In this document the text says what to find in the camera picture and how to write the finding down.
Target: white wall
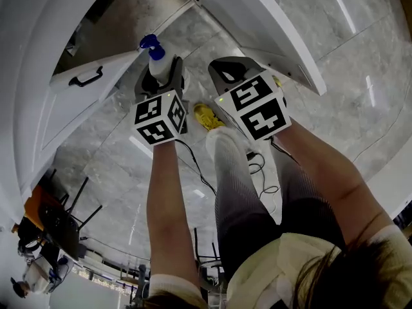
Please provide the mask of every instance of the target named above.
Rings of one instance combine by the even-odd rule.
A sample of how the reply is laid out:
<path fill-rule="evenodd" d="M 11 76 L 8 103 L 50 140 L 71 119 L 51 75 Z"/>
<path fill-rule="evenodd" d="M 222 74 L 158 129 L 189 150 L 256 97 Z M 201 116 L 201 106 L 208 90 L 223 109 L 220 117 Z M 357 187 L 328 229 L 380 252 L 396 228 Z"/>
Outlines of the white wall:
<path fill-rule="evenodd" d="M 412 137 L 368 186 L 392 219 L 402 212 L 412 200 Z"/>
<path fill-rule="evenodd" d="M 18 297 L 10 278 L 20 281 L 26 268 L 23 257 L 17 254 L 19 237 L 11 232 L 0 232 L 0 302 L 8 309 L 48 309 L 49 295 L 31 294 L 26 299 Z"/>
<path fill-rule="evenodd" d="M 126 296 L 76 274 L 69 274 L 50 296 L 50 309 L 117 309 L 128 304 Z"/>

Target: white spray bottle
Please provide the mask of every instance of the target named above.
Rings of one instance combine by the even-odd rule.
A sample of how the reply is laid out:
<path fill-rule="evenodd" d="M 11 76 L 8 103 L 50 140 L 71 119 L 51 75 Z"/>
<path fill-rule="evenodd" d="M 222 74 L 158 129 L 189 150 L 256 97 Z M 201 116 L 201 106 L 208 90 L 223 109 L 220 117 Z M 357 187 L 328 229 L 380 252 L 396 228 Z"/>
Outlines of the white spray bottle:
<path fill-rule="evenodd" d="M 156 35 L 146 35 L 140 41 L 141 48 L 149 48 L 149 72 L 163 86 L 167 84 L 169 80 L 169 74 L 172 67 L 173 59 L 176 54 L 173 49 L 167 44 L 160 45 Z M 183 69 L 184 89 L 187 89 L 189 85 L 189 74 L 187 70 Z"/>

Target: leg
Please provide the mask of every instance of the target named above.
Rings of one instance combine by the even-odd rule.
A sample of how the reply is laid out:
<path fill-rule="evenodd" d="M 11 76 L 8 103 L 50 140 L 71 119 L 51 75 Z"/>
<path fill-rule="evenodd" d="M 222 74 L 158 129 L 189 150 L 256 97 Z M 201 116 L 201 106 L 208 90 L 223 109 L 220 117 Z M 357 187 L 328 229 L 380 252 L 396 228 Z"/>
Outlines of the leg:
<path fill-rule="evenodd" d="M 271 147 L 282 193 L 282 231 L 322 238 L 339 248 L 343 235 L 329 203 L 301 167 Z"/>
<path fill-rule="evenodd" d="M 281 233 L 258 198 L 245 151 L 237 143 L 236 134 L 233 136 L 229 132 L 229 136 L 221 128 L 213 131 L 218 179 L 215 213 L 220 258 L 229 281 L 249 256 L 280 237 Z"/>

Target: cabinet handle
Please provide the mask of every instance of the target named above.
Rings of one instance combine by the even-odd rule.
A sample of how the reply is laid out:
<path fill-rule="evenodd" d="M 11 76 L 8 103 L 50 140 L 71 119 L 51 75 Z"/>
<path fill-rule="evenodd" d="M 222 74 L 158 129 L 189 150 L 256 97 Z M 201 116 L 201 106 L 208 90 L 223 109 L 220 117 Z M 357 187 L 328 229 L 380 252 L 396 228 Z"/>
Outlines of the cabinet handle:
<path fill-rule="evenodd" d="M 103 77 L 103 71 L 102 70 L 103 70 L 103 66 L 100 66 L 96 71 L 97 75 L 93 78 L 90 78 L 89 80 L 84 81 L 84 82 L 81 82 L 77 77 L 74 77 L 69 81 L 69 86 L 77 85 L 78 87 L 84 87 L 84 86 L 90 85 L 92 82 L 95 82 L 96 80 Z"/>

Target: sleeve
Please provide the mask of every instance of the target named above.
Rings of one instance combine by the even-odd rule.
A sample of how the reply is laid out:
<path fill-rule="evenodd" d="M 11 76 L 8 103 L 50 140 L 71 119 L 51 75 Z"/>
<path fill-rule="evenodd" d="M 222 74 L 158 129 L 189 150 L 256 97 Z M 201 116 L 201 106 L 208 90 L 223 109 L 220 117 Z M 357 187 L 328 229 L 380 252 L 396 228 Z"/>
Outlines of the sleeve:
<path fill-rule="evenodd" d="M 180 277 L 163 274 L 151 276 L 149 297 L 161 292 L 169 292 L 199 308 L 207 307 L 201 297 L 200 290 L 191 282 Z"/>
<path fill-rule="evenodd" d="M 396 225 L 384 227 L 370 241 L 387 241 L 390 257 L 381 274 L 393 280 L 385 297 L 389 308 L 405 308 L 412 299 L 412 246 Z"/>

